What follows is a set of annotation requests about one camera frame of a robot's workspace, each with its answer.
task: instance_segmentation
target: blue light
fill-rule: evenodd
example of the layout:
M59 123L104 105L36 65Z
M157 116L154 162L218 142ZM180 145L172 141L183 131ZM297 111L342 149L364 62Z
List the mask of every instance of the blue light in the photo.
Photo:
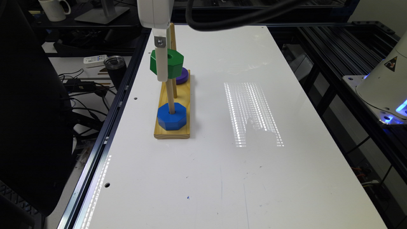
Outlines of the blue light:
M402 109L404 109L405 107L407 106L407 99L405 100L405 102L403 103L403 104L401 104L397 109L396 109L396 111L398 112L398 113L400 113L400 111L402 110Z
M394 117L391 116L388 120L385 120L384 122L385 122L385 123L389 123L393 118L394 118Z

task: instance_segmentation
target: blue hexagonal block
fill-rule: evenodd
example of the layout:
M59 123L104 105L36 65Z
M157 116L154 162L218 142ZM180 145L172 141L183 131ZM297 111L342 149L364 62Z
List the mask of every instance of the blue hexagonal block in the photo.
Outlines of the blue hexagonal block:
M165 130L179 130L186 125L186 108L178 102L174 103L175 114L170 114L168 104L158 108L158 124Z

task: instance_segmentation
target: black cylinder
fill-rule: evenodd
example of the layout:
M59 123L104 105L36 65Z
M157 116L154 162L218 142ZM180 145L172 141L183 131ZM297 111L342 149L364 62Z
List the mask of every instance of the black cylinder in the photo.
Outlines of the black cylinder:
M106 66L114 87L119 90L120 83L127 70L125 59L117 55L111 56L104 61L104 65Z

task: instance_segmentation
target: monitor stand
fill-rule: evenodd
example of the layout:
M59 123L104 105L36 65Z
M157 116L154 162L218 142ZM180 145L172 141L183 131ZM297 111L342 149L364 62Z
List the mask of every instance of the monitor stand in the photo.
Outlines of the monitor stand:
M101 0L103 8L94 8L75 18L79 22L92 22L97 24L108 24L124 12L129 7L114 6L113 0Z

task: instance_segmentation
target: green hexagonal ring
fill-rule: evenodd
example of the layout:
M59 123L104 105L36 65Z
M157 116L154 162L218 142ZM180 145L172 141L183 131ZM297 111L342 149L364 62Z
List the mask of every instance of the green hexagonal ring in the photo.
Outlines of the green hexagonal ring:
M150 70L157 75L155 50L151 52ZM184 56L175 50L168 49L168 79L174 79L183 71Z

